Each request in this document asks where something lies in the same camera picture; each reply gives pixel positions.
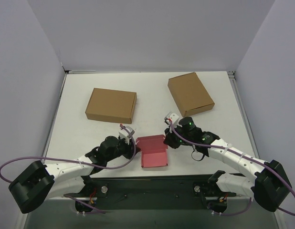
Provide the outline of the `pink paper box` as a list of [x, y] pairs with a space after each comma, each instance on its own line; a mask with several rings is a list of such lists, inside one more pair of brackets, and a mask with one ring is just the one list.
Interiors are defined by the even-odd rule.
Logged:
[[164, 140], [164, 135], [151, 135], [136, 139], [136, 145], [141, 152], [142, 168], [168, 166], [168, 146], [164, 144]]

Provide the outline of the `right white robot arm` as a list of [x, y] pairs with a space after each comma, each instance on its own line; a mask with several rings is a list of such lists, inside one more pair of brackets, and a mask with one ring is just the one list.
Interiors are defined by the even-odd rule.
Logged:
[[238, 177], [224, 171], [216, 172], [211, 182], [220, 192], [251, 197], [270, 212], [279, 210], [281, 203], [292, 192], [291, 183], [279, 162], [267, 162], [234, 148], [218, 135], [202, 131], [191, 117], [180, 119], [175, 113], [170, 113], [164, 121], [168, 125], [164, 144], [173, 149], [190, 146], [203, 158], [221, 161], [241, 174]]

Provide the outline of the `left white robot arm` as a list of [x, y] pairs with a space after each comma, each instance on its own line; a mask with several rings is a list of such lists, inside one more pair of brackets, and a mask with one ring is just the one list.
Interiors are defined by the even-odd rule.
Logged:
[[9, 191], [23, 214], [34, 211], [53, 197], [69, 193], [79, 193], [85, 197], [93, 190], [89, 182], [92, 174], [107, 169], [107, 163], [120, 156], [131, 160], [139, 151], [132, 139], [108, 136], [74, 163], [45, 165], [39, 160], [32, 162], [12, 181]]

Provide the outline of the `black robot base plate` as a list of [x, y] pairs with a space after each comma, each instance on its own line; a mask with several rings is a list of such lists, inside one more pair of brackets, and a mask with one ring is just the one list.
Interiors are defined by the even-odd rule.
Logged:
[[198, 210], [209, 200], [235, 197], [221, 191], [211, 175], [86, 178], [84, 188], [70, 193], [101, 210]]

